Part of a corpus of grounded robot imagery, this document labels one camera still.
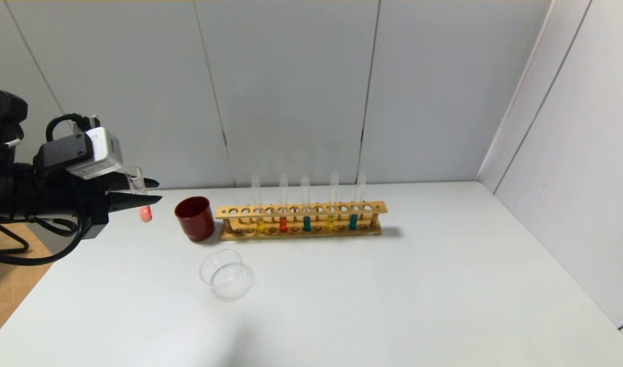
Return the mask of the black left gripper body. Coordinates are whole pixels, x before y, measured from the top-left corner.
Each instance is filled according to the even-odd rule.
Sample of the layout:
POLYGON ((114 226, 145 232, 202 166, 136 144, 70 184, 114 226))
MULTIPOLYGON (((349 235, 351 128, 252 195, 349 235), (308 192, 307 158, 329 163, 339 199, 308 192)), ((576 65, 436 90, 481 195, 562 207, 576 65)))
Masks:
POLYGON ((15 219, 61 237, 71 237, 83 226, 85 239, 97 237, 108 223, 108 200, 98 185, 67 170, 37 177, 30 164, 16 163, 14 169, 15 219))

